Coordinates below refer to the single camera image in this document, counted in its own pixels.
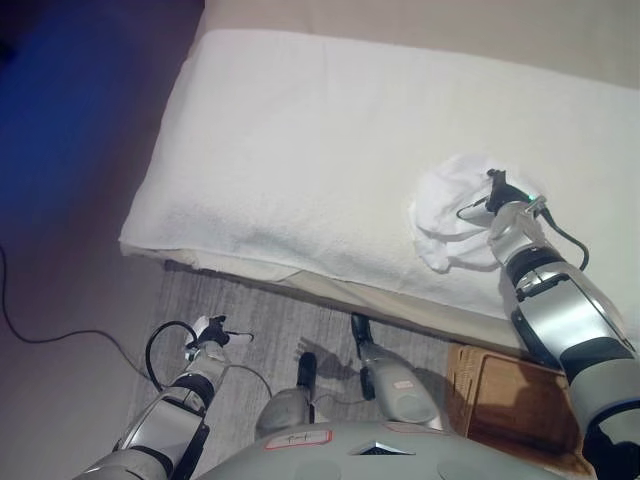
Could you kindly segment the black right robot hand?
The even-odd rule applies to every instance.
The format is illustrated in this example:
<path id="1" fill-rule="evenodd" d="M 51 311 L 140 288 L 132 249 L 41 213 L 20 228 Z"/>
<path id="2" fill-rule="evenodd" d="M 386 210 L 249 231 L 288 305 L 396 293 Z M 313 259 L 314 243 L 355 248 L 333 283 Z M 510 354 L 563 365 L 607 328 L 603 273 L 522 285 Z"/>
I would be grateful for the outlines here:
<path id="1" fill-rule="evenodd" d="M 497 215 L 507 203 L 527 199 L 527 196 L 518 188 L 507 182 L 505 170 L 490 169 L 487 175 L 491 179 L 491 191 L 485 203 L 488 212 Z"/>

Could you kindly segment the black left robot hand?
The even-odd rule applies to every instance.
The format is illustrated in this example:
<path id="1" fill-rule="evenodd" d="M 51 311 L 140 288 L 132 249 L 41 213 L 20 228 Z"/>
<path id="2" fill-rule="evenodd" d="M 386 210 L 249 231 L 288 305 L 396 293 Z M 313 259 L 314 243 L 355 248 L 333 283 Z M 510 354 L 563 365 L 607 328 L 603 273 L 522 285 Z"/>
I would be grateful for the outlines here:
<path id="1" fill-rule="evenodd" d="M 254 335 L 249 332 L 236 332 L 225 327 L 227 317 L 225 315 L 201 316 L 192 325 L 191 329 L 196 334 L 193 340 L 187 335 L 187 348 L 196 348 L 205 342 L 214 342 L 224 347 L 226 345 L 247 345 L 254 340 Z"/>

